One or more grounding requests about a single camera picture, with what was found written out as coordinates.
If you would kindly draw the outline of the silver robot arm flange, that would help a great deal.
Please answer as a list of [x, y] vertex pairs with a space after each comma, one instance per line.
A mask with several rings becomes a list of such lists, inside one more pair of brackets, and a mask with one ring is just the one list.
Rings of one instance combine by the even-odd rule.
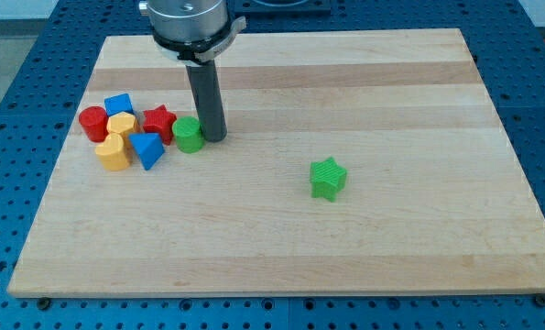
[[140, 0], [154, 41], [179, 61], [203, 65], [234, 42], [247, 22], [233, 18], [225, 0]]

